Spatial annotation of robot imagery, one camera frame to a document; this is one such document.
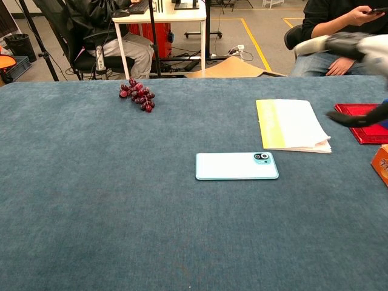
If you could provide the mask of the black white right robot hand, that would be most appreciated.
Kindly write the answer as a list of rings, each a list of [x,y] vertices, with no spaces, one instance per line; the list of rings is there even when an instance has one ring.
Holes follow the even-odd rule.
[[[301,42],[293,50],[298,56],[332,52],[362,62],[371,72],[387,77],[387,35],[339,32]],[[378,105],[366,115],[350,116],[341,112],[328,112],[326,116],[348,128],[368,127],[387,119],[387,103]]]

